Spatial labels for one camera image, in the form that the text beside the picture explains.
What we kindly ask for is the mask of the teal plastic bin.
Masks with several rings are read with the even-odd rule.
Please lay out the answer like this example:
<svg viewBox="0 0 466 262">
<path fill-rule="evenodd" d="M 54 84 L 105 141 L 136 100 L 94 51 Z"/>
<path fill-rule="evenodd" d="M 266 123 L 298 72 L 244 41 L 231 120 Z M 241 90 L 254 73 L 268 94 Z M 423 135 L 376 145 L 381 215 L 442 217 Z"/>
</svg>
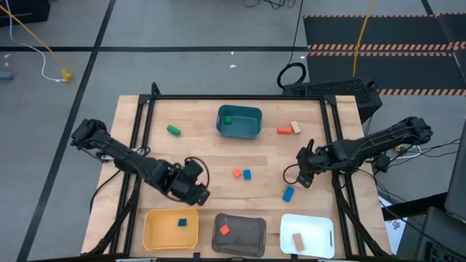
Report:
<svg viewBox="0 0 466 262">
<path fill-rule="evenodd" d="M 224 117 L 231 116 L 233 122 L 224 124 Z M 226 138 L 255 140 L 261 131 L 262 111 L 256 107 L 222 105 L 218 109 L 216 129 Z"/>
</svg>

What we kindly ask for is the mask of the black power adapter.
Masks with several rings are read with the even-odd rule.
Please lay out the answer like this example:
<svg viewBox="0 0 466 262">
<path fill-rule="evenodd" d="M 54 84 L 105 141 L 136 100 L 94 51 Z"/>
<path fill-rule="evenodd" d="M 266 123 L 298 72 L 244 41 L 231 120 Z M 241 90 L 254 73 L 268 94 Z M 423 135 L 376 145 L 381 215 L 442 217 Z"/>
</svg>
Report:
<svg viewBox="0 0 466 262">
<path fill-rule="evenodd" d="M 375 161 L 374 168 L 376 171 L 386 172 L 388 170 L 391 158 L 385 154 L 381 154 Z"/>
</svg>

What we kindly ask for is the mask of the black hazard-striped floor mat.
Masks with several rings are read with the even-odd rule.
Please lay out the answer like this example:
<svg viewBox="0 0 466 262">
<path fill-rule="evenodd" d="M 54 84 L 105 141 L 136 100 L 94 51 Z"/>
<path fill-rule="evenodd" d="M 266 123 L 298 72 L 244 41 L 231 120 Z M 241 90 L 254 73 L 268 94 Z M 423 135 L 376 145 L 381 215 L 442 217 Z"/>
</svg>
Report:
<svg viewBox="0 0 466 262">
<path fill-rule="evenodd" d="M 466 12 L 306 15 L 311 82 L 361 78 L 381 95 L 466 96 Z"/>
</svg>

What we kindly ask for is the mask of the translucent grey plastic bin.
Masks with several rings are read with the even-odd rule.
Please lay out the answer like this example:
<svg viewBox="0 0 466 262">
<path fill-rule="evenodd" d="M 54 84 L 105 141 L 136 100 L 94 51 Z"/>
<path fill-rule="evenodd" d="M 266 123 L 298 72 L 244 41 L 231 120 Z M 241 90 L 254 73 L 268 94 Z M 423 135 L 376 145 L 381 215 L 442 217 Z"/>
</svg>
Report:
<svg viewBox="0 0 466 262">
<path fill-rule="evenodd" d="M 230 232 L 223 236 L 219 229 L 227 225 Z M 211 247 L 217 253 L 261 258 L 265 253 L 266 221 L 219 213 L 215 217 Z"/>
</svg>

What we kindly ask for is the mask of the yellow plastic bin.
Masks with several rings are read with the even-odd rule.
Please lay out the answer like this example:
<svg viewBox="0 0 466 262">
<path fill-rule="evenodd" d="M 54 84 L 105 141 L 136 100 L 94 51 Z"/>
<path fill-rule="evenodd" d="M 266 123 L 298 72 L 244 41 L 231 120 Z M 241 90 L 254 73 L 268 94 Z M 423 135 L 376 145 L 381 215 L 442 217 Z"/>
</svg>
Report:
<svg viewBox="0 0 466 262">
<path fill-rule="evenodd" d="M 181 218 L 187 219 L 186 226 L 178 226 Z M 195 209 L 155 209 L 145 217 L 146 250 L 193 249 L 198 239 L 199 215 Z"/>
</svg>

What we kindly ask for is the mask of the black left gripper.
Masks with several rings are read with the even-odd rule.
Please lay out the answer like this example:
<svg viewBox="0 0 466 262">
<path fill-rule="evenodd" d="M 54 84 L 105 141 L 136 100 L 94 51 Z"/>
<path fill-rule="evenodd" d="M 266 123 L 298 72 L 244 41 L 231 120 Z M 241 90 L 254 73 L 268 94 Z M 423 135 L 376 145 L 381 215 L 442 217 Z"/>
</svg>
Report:
<svg viewBox="0 0 466 262">
<path fill-rule="evenodd" d="M 170 171 L 166 193 L 171 193 L 179 199 L 187 199 L 191 206 L 203 206 L 204 199 L 210 196 L 206 185 L 197 184 L 197 179 L 203 171 L 201 165 L 194 160 L 187 160 L 184 166 L 175 163 Z"/>
</svg>

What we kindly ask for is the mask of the black mesh computer tower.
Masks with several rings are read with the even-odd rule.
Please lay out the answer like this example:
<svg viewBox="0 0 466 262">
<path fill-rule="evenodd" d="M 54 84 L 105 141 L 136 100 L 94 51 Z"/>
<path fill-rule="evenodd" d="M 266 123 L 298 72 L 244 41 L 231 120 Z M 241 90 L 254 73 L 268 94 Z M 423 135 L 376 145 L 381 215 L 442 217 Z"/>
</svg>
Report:
<svg viewBox="0 0 466 262">
<path fill-rule="evenodd" d="M 301 97 L 311 96 L 353 96 L 357 103 L 360 121 L 364 123 L 381 106 L 378 87 L 374 81 L 365 79 L 349 79 L 337 82 L 324 82 L 318 84 L 298 83 L 285 85 L 283 95 Z"/>
</svg>

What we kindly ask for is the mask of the black floor box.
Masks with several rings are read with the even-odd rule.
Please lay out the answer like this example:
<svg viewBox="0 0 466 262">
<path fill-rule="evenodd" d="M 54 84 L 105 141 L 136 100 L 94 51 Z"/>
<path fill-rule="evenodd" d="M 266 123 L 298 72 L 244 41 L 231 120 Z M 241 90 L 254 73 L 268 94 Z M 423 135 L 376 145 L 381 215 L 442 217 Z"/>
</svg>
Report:
<svg viewBox="0 0 466 262">
<path fill-rule="evenodd" d="M 48 20 L 51 5 L 48 0 L 0 0 L 0 6 L 22 23 L 38 23 Z"/>
</svg>

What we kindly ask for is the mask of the white plastic bin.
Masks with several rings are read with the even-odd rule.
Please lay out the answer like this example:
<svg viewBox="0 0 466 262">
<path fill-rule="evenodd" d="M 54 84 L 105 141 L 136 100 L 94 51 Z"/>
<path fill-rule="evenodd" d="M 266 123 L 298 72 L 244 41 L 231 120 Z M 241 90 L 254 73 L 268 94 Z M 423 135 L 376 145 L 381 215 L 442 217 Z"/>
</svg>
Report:
<svg viewBox="0 0 466 262">
<path fill-rule="evenodd" d="M 297 252 L 293 234 L 300 233 L 305 249 Z M 280 222 L 280 249 L 286 254 L 306 255 L 318 258 L 335 256 L 333 222 L 329 218 L 284 214 Z"/>
</svg>

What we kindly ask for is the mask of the white paper sheet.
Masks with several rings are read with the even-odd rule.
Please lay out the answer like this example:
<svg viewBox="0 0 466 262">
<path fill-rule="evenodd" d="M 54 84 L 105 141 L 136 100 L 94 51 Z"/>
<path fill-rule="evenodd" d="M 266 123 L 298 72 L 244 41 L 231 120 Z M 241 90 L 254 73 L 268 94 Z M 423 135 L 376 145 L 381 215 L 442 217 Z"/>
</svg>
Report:
<svg viewBox="0 0 466 262">
<path fill-rule="evenodd" d="M 399 244 L 404 230 L 404 222 L 400 220 L 385 221 L 384 222 L 389 241 L 391 244 Z"/>
</svg>

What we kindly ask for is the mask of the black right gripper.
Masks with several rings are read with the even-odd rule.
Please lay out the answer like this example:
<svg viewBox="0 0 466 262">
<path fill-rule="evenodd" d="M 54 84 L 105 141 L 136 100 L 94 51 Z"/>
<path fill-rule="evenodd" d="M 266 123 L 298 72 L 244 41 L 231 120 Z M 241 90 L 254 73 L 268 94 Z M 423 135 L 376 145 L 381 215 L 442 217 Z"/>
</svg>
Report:
<svg viewBox="0 0 466 262">
<path fill-rule="evenodd" d="M 314 174 L 323 172 L 321 164 L 318 162 L 317 154 L 312 151 L 314 140 L 310 140 L 305 147 L 301 147 L 296 155 L 299 166 L 299 176 L 297 181 L 306 188 L 312 185 Z"/>
</svg>

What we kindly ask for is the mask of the grey monitor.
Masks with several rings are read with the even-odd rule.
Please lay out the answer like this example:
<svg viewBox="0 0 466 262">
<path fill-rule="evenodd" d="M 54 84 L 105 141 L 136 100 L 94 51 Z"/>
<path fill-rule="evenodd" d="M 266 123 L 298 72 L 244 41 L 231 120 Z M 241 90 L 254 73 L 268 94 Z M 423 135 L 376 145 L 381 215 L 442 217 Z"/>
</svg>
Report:
<svg viewBox="0 0 466 262">
<path fill-rule="evenodd" d="M 444 207 L 448 213 L 466 221 L 466 120 L 460 137 Z"/>
</svg>

